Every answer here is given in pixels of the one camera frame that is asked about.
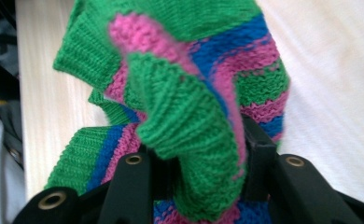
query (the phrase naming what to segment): blue stripe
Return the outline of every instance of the blue stripe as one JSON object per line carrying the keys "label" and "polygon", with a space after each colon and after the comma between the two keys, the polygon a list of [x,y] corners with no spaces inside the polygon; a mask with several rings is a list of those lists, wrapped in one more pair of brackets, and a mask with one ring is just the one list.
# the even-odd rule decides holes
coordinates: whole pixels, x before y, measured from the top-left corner
{"label": "blue stripe", "polygon": [[275,137],[278,133],[283,130],[284,115],[273,118],[267,123],[261,122],[259,126],[263,129],[266,134],[271,138]]}
{"label": "blue stripe", "polygon": [[129,107],[125,105],[121,105],[121,108],[123,108],[124,113],[126,114],[127,118],[130,120],[131,123],[138,123],[139,118],[136,115],[135,111],[131,110]]}
{"label": "blue stripe", "polygon": [[91,179],[87,183],[86,189],[90,191],[101,185],[106,169],[112,159],[115,148],[118,147],[119,139],[123,134],[123,129],[126,125],[115,125],[107,132],[106,139],[103,142],[103,147],[100,150],[100,155],[95,163],[95,169],[91,173]]}
{"label": "blue stripe", "polygon": [[200,69],[201,74],[203,74],[203,83],[207,89],[215,95],[226,117],[229,115],[229,110],[225,100],[213,86],[214,80],[212,75],[216,72],[214,63],[222,63],[227,57],[238,53],[230,52],[231,50],[246,46],[257,39],[266,36],[268,33],[269,30],[267,29],[263,14],[260,13],[251,21],[245,22],[240,26],[219,35],[212,36],[208,41],[200,40],[192,47],[194,49],[196,45],[200,45],[200,49],[197,52],[191,52],[190,57]]}
{"label": "blue stripe", "polygon": [[219,35],[210,37],[208,41],[200,40],[200,49],[191,53],[192,60],[197,64],[201,73],[209,77],[214,62],[222,55],[246,46],[269,33],[263,14],[259,14],[251,21],[245,22]]}
{"label": "blue stripe", "polygon": [[173,200],[170,201],[161,201],[153,206],[153,216],[155,220],[155,224],[159,222],[163,222],[168,216],[170,216],[173,211],[176,210],[175,203]]}
{"label": "blue stripe", "polygon": [[240,218],[234,221],[235,224],[272,223],[267,203],[240,201],[237,206],[240,210]]}

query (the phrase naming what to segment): metal grommet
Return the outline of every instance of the metal grommet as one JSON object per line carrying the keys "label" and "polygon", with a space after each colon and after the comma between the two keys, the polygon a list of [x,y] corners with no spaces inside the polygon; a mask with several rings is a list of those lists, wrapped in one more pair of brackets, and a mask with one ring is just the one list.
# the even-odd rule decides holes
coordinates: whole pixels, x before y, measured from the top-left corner
{"label": "metal grommet", "polygon": [[136,164],[140,163],[141,161],[142,161],[142,157],[138,156],[138,155],[133,155],[126,159],[127,164],[130,164],[130,165],[136,165]]}
{"label": "metal grommet", "polygon": [[290,165],[293,166],[304,166],[304,161],[302,161],[301,159],[297,158],[297,157],[287,157],[286,158],[287,163],[289,163]]}
{"label": "metal grommet", "polygon": [[37,206],[42,210],[49,210],[62,204],[65,199],[66,194],[64,191],[56,191],[40,200]]}

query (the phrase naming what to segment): pink yarn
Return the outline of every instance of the pink yarn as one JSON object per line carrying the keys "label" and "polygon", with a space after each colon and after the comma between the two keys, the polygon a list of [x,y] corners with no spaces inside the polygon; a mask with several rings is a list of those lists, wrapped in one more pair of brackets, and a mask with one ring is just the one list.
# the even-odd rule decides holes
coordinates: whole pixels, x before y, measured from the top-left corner
{"label": "pink yarn", "polygon": [[255,103],[249,106],[241,106],[241,113],[248,115],[256,122],[270,122],[273,118],[282,115],[283,109],[287,103],[289,92],[284,91],[276,100],[268,100],[263,105]]}
{"label": "pink yarn", "polygon": [[[271,39],[268,44],[262,45],[264,40]],[[270,65],[279,57],[278,51],[273,39],[266,35],[259,40],[255,40],[253,43],[243,47],[240,51],[237,50],[237,54],[233,56],[224,56],[226,59],[222,63],[216,65],[216,72],[214,78],[214,87],[219,92],[221,97],[229,109],[228,119],[232,123],[232,128],[235,133],[235,139],[238,146],[239,160],[238,165],[242,165],[245,162],[245,137],[244,126],[240,115],[240,111],[236,105],[235,88],[233,84],[233,77],[241,71],[262,69],[264,66]]]}
{"label": "pink yarn", "polygon": [[283,133],[278,133],[272,138],[273,142],[278,142],[282,138]]}
{"label": "pink yarn", "polygon": [[112,77],[113,82],[106,88],[105,96],[124,104],[124,89],[127,83],[129,68],[126,61],[122,60],[118,72]]}
{"label": "pink yarn", "polygon": [[[236,54],[228,56],[231,52],[236,52]],[[231,52],[227,52],[223,56],[225,60],[217,65],[217,73],[227,72],[228,74],[224,74],[224,76],[234,76],[242,71],[263,69],[265,66],[273,64],[280,56],[270,35],[255,40],[244,47],[233,49]]]}
{"label": "pink yarn", "polygon": [[146,15],[118,14],[109,24],[109,34],[123,52],[151,52],[170,63],[178,63],[189,74],[199,74],[188,55],[190,44],[175,41],[158,22]]}
{"label": "pink yarn", "polygon": [[234,205],[226,210],[220,219],[218,219],[215,222],[210,221],[198,221],[198,222],[191,222],[187,218],[182,217],[176,210],[175,207],[170,206],[168,208],[169,211],[173,210],[173,212],[168,215],[165,220],[160,221],[159,217],[155,218],[155,221],[157,221],[158,224],[232,224],[235,220],[240,218],[240,210],[238,209],[237,203],[234,203]]}
{"label": "pink yarn", "polygon": [[109,162],[105,177],[101,181],[101,184],[104,184],[112,179],[116,167],[118,166],[118,161],[122,156],[138,151],[141,142],[139,141],[138,136],[135,134],[137,125],[138,124],[136,123],[132,123],[123,129],[123,133],[119,139],[118,147],[113,152],[114,154],[111,161]]}
{"label": "pink yarn", "polygon": [[138,111],[138,112],[136,112],[136,116],[138,116],[139,121],[141,121],[141,122],[144,122],[145,120],[147,120],[147,114],[144,112]]}

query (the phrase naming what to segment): green ribbed cuff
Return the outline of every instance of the green ribbed cuff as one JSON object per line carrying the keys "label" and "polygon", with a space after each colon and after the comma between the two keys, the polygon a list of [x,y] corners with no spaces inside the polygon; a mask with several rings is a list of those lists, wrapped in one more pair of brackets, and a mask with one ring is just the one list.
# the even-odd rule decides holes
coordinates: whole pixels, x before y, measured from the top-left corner
{"label": "green ribbed cuff", "polygon": [[69,187],[86,192],[95,163],[110,127],[83,128],[75,133],[51,172],[45,189]]}
{"label": "green ribbed cuff", "polygon": [[93,20],[88,11],[74,15],[53,68],[104,91],[119,69],[120,55],[107,36],[107,23]]}

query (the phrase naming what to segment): wooden surface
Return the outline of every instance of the wooden surface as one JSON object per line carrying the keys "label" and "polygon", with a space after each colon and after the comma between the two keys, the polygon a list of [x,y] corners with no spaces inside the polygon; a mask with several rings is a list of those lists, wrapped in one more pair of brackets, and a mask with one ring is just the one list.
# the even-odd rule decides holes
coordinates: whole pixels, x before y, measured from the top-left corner
{"label": "wooden surface", "polygon": [[102,110],[87,101],[91,87],[52,69],[72,5],[16,1],[27,199],[43,189],[79,128],[106,124]]}
{"label": "wooden surface", "polygon": [[[364,1],[258,0],[292,78],[282,153],[364,201]],[[72,0],[17,0],[27,197],[77,131],[106,124],[91,88],[52,70]]]}

